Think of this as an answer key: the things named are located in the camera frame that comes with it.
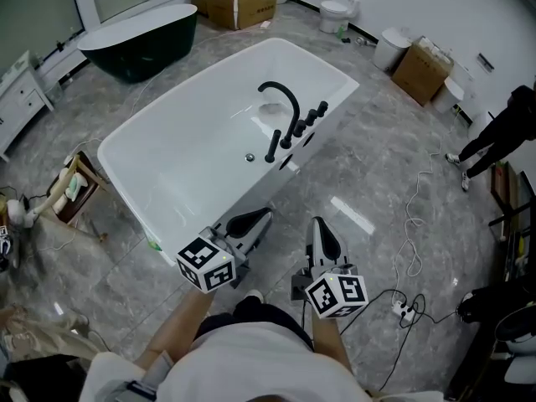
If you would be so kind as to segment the white round bin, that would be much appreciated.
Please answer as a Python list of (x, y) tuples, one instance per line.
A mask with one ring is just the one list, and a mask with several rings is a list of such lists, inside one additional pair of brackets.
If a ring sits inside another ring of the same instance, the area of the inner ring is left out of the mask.
[(410, 46), (410, 39), (399, 29), (387, 28), (376, 44), (373, 64), (382, 71), (389, 71)]

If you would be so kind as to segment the large open cardboard box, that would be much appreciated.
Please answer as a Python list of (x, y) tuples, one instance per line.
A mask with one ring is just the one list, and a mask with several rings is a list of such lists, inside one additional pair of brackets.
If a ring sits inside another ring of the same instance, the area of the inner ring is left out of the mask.
[(273, 18), (277, 0), (191, 0), (212, 23), (243, 30)]

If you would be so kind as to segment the pale green folded towel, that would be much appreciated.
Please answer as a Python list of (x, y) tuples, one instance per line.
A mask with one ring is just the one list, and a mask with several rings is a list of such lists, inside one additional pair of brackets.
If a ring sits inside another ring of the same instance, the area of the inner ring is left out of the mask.
[(88, 187), (87, 179), (81, 173), (74, 172), (70, 176), (70, 181), (64, 191), (64, 195), (68, 200), (70, 200), (71, 202), (74, 202), (77, 199), (80, 193), (80, 190), (82, 188), (87, 188), (87, 187)]

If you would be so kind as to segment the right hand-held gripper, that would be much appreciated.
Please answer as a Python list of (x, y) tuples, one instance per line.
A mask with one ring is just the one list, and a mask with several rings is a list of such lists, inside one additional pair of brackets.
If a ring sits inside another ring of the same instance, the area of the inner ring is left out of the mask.
[(301, 268), (292, 276), (293, 301), (310, 302), (320, 319), (346, 317), (369, 304), (363, 276), (348, 263), (347, 246), (324, 218), (309, 222), (306, 254), (311, 269)]

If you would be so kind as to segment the white plush toy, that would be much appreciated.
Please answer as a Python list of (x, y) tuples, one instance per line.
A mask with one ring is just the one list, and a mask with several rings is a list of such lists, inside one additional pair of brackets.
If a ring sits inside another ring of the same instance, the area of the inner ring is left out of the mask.
[(22, 226), (24, 224), (26, 210), (24, 205), (17, 199), (7, 201), (8, 220), (11, 225)]

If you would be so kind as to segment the dark green oval bathtub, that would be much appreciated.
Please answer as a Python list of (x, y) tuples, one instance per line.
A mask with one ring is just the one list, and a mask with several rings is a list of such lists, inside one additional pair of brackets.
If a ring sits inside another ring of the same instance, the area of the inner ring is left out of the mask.
[(197, 11), (186, 3), (154, 8), (88, 33), (78, 50), (118, 80), (139, 83), (190, 52)]

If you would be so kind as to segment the cardboard box with white fittings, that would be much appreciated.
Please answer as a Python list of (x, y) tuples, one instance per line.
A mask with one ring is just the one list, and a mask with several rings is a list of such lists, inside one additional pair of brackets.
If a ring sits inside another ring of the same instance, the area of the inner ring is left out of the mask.
[(425, 106), (444, 84), (453, 65), (449, 54), (421, 36), (409, 47), (391, 80), (419, 105)]

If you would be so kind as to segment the person's black trousers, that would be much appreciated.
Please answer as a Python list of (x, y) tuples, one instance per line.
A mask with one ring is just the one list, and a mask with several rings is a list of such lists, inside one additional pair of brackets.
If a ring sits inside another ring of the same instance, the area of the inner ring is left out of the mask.
[(250, 322), (269, 322), (284, 327), (295, 333), (311, 350), (314, 350), (311, 338), (294, 318), (279, 307), (264, 303), (259, 297), (253, 295), (246, 296), (232, 312), (223, 312), (205, 318), (194, 340), (221, 327)]

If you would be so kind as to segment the black handheld shower head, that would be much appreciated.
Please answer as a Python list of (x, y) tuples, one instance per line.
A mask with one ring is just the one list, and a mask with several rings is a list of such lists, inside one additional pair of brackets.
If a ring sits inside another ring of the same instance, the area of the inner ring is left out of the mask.
[(273, 131), (268, 152), (265, 155), (265, 162), (273, 163), (275, 161), (276, 149), (281, 138), (281, 131), (276, 129)]

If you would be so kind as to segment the brown wooden stool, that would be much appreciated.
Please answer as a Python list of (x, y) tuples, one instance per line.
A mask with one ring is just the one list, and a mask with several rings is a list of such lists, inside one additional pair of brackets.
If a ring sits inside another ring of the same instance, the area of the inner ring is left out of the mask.
[[(99, 233), (93, 225), (92, 221), (88, 220), (87, 222), (87, 227), (90, 229), (90, 231), (77, 229), (76, 224), (79, 222), (79, 219), (89, 207), (91, 200), (100, 191), (104, 191), (106, 193), (110, 193), (111, 191), (107, 187), (108, 183), (104, 180), (104, 178), (97, 174), (97, 171), (94, 169), (94, 166), (92, 165), (90, 159), (86, 156), (86, 154), (82, 151), (76, 152), (74, 155), (76, 154), (80, 155), (80, 164), (77, 169), (77, 172), (81, 173), (87, 179), (88, 187), (82, 188), (80, 190), (80, 193), (74, 202), (68, 200), (62, 210), (54, 209), (57, 213), (57, 217), (53, 217), (52, 213), (46, 214), (45, 216), (41, 217), (46, 218), (48, 221), (62, 226), (68, 230), (71, 230), (75, 234), (81, 234), (89, 238), (94, 238), (99, 242), (103, 242), (107, 237), (107, 233)], [(74, 155), (66, 158), (65, 164), (62, 168), (67, 167), (69, 165), (70, 160)], [(59, 172), (53, 182), (50, 184), (49, 188), (47, 189), (45, 198), (49, 195), (50, 189), (58, 180)]]

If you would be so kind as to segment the person's left forearm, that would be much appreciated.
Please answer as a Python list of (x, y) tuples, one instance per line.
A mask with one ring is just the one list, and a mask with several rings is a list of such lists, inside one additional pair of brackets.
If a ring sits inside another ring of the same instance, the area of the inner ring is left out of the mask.
[(148, 370), (157, 358), (167, 353), (173, 363), (178, 362), (189, 351), (214, 300), (215, 291), (203, 293), (192, 289), (182, 299), (149, 341), (134, 364)]

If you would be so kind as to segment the white drawer cabinet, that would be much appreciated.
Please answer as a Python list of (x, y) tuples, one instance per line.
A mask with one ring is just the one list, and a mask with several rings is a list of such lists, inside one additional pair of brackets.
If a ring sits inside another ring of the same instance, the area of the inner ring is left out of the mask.
[(12, 141), (44, 107), (54, 110), (27, 50), (0, 79), (0, 158), (4, 162), (9, 162), (6, 151)]

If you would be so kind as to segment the white two-piece toilet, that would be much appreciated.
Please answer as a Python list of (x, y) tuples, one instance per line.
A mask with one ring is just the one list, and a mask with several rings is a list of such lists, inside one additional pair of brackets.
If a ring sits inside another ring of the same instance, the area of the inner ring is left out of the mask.
[(320, 4), (319, 29), (326, 34), (348, 30), (349, 21), (359, 15), (359, 0), (324, 0)]

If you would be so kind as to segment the person's right forearm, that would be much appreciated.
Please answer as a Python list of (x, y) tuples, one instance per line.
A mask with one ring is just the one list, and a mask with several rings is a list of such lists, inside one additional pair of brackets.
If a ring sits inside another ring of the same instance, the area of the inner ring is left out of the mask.
[(312, 336), (316, 353), (338, 361), (351, 374), (353, 373), (347, 350), (334, 318), (321, 319), (315, 312), (312, 313)]

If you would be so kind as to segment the cream curved tube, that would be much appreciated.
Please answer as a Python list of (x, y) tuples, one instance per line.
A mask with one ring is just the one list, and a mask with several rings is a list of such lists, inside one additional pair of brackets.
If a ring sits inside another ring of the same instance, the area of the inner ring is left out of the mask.
[(69, 165), (60, 170), (58, 180), (50, 189), (46, 199), (26, 213), (24, 220), (25, 228), (31, 228), (39, 217), (45, 216), (46, 214), (52, 213), (53, 217), (57, 217), (57, 213), (54, 209), (62, 210), (68, 202), (68, 199), (64, 195), (64, 191), (69, 184), (70, 176), (74, 172), (77, 172), (79, 164), (80, 155), (76, 154), (70, 160)]

